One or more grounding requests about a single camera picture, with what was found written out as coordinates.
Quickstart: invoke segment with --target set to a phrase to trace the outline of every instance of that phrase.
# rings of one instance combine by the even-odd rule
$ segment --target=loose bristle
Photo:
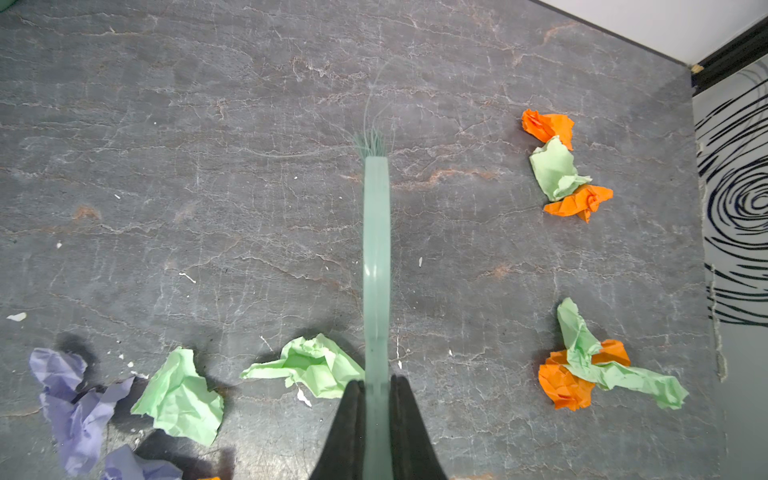
[[[372,128],[357,134],[354,137],[354,141],[357,153],[360,155],[360,160],[365,160],[366,157],[386,157],[384,138],[378,130]]]

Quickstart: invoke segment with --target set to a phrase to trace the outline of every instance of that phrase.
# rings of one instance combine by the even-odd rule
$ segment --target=black swirl pattern
[[[736,75],[743,86],[697,122],[699,175],[706,186],[704,247],[710,315],[768,326],[768,65]]]

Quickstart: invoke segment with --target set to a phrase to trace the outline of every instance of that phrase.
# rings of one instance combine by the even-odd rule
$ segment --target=gray marble surface
[[[64,476],[28,373],[36,346],[86,355],[89,385],[194,348],[226,399],[214,445],[121,404],[104,451],[139,445],[191,479],[308,476],[337,401],[309,409],[238,373],[318,332],[362,361],[362,169],[346,132],[368,100],[392,142],[392,370],[448,475],[718,477],[689,75],[525,0],[21,0],[0,14],[5,476]],[[570,115],[580,172],[616,192],[589,225],[542,213],[526,108]],[[678,376],[683,409],[617,389],[555,411],[536,372],[563,346],[566,296],[635,365]]]

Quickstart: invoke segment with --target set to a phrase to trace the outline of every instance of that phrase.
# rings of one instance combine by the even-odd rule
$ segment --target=green crumpled paper
[[[582,177],[574,167],[574,156],[555,135],[544,147],[533,151],[529,157],[533,174],[549,201],[562,200],[583,184],[592,182],[591,177]]]
[[[593,382],[603,390],[621,386],[647,393],[656,399],[657,405],[662,409],[679,409],[683,406],[688,391],[673,376],[623,366],[616,362],[592,365],[592,356],[600,352],[602,347],[587,329],[587,323],[579,315],[578,307],[570,298],[563,300],[558,307],[558,322],[568,349],[568,364],[565,368],[575,376]]]
[[[205,378],[195,371],[192,355],[192,350],[181,347],[171,352],[131,413],[154,417],[153,427],[170,436],[210,446],[221,425],[224,403],[218,393],[208,391]]]
[[[241,379],[286,377],[286,387],[303,383],[319,399],[338,399],[351,380],[365,379],[365,371],[322,333],[307,340],[300,336],[288,342],[273,362],[254,363]]]

